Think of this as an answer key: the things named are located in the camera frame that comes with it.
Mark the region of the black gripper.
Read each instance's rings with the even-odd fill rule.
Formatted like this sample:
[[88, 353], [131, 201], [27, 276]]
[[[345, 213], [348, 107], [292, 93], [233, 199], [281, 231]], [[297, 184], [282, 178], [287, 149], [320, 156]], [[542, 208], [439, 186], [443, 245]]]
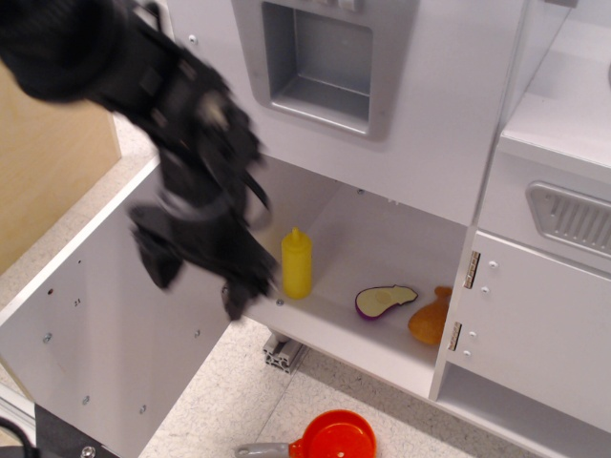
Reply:
[[189, 262], [227, 280], [222, 304], [231, 321], [270, 290], [274, 258], [254, 239], [245, 221], [246, 194], [216, 200], [194, 214], [167, 201], [136, 204], [129, 216], [141, 262], [153, 283], [168, 289]]

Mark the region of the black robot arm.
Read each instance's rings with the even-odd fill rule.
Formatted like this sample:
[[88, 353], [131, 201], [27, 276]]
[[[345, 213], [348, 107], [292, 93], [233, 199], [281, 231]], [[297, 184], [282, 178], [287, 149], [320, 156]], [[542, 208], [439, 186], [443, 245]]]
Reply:
[[5, 1], [1, 59], [29, 96], [88, 100], [124, 115], [158, 148], [158, 202], [132, 207], [141, 261], [171, 285], [185, 263], [226, 281], [237, 320], [268, 293], [274, 258], [253, 238], [246, 197], [260, 143], [220, 74], [162, 30], [158, 6], [135, 1]]

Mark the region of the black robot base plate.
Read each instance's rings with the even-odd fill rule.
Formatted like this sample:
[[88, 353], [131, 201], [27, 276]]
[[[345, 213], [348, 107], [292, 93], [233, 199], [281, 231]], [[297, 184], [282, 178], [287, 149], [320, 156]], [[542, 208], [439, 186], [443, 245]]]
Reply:
[[38, 404], [34, 419], [36, 447], [42, 457], [117, 458], [102, 443]]

